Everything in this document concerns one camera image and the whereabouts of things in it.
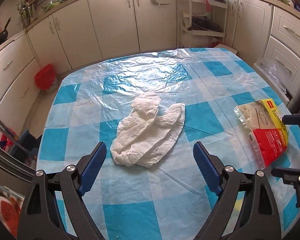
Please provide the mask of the white kitchen base cabinets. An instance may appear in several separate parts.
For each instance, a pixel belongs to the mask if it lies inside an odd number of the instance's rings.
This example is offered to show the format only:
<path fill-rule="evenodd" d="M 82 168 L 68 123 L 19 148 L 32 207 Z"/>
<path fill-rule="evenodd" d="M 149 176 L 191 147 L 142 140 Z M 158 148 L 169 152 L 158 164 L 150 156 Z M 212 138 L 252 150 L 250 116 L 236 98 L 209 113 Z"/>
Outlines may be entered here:
<path fill-rule="evenodd" d="M 187 29 L 210 7 L 213 33 L 249 65 L 279 63 L 290 110 L 300 106 L 300 13 L 276 0 L 69 0 L 0 46 L 0 119 L 20 133 L 39 90 L 35 74 L 52 64 L 58 75 L 102 60 L 191 47 L 207 31 Z"/>

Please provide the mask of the blue dustpan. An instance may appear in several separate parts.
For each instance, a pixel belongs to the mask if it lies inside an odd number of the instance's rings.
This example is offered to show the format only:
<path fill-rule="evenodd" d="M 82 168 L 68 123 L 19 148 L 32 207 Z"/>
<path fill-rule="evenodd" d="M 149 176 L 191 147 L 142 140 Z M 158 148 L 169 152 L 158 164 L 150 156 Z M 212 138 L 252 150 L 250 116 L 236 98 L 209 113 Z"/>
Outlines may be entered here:
<path fill-rule="evenodd" d="M 26 130 L 19 138 L 18 143 L 25 148 L 24 151 L 17 145 L 13 145 L 9 154 L 20 162 L 25 162 L 26 159 L 36 160 L 38 156 L 39 146 L 42 135 L 39 137 L 33 136 L 29 130 Z"/>

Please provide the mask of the red yellow snack package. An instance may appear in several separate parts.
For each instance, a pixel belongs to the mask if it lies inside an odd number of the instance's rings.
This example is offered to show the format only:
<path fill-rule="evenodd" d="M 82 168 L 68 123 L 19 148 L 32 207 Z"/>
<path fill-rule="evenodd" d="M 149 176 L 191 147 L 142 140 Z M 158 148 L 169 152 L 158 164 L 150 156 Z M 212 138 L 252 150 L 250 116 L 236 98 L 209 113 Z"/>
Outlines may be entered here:
<path fill-rule="evenodd" d="M 288 131 L 272 98 L 238 105 L 234 113 L 245 127 L 260 168 L 277 160 L 288 147 Z"/>

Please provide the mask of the white rolling shelf cart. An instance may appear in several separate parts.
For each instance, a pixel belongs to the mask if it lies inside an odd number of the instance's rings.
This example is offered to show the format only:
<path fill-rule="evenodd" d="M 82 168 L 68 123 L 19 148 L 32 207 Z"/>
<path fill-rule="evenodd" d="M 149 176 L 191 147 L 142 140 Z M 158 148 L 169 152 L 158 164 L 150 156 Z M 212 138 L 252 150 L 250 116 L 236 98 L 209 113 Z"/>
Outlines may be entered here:
<path fill-rule="evenodd" d="M 177 0 L 178 47 L 215 47 L 226 36 L 226 0 Z"/>

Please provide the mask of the blue white checkered tablecloth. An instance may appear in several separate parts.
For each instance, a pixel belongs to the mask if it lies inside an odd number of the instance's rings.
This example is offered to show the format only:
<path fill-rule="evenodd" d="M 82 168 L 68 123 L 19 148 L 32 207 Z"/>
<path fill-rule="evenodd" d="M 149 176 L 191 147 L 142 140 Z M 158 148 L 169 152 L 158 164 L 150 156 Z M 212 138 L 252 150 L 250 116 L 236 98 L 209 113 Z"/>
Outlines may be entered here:
<path fill-rule="evenodd" d="M 106 239 L 193 239 L 217 196 L 194 160 L 201 142 L 239 172 L 262 169 L 251 136 L 263 105 L 289 113 L 253 68 L 226 49 L 190 48 L 109 59 L 63 79 L 37 168 L 59 172 L 104 142 L 83 201 Z"/>

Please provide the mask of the black frying pan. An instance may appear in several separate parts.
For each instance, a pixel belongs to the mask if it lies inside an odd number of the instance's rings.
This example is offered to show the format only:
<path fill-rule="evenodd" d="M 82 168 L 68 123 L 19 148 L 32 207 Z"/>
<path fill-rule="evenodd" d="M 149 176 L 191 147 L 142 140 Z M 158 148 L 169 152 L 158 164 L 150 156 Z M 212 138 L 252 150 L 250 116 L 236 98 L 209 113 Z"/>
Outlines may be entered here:
<path fill-rule="evenodd" d="M 11 21 L 11 17 L 8 19 L 3 31 L 0 32 L 0 45 L 3 44 L 7 40 L 7 37 L 8 37 L 7 27 L 9 25 L 10 21 Z"/>

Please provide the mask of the red lined trash bin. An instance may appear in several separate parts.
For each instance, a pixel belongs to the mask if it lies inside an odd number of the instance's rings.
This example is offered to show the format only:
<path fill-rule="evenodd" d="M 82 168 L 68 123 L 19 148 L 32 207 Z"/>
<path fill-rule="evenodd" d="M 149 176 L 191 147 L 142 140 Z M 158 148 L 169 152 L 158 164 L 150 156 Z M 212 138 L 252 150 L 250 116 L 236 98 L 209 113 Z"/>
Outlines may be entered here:
<path fill-rule="evenodd" d="M 56 78 L 57 74 L 54 66 L 52 64 L 48 64 L 35 75 L 34 81 L 39 89 L 48 90 L 53 86 Z"/>

